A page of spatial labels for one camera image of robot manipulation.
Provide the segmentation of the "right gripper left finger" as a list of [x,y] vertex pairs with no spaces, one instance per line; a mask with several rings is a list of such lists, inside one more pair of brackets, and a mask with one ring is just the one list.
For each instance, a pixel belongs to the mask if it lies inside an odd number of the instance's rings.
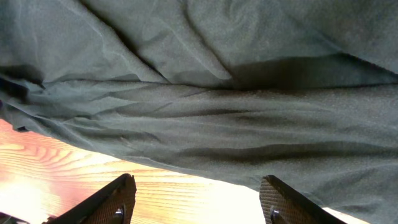
[[136,182],[123,174],[86,200],[46,224],[130,224],[136,202]]

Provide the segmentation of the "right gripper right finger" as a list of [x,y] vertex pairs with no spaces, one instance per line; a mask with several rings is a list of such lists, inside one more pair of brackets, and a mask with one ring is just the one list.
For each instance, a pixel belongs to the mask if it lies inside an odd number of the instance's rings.
[[267,224],[345,224],[274,175],[262,178],[259,200]]

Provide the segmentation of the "dark teal t-shirt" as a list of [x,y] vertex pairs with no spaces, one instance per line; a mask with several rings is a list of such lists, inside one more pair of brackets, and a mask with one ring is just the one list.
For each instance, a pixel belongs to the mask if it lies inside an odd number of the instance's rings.
[[1,2],[1,118],[397,222],[397,2]]

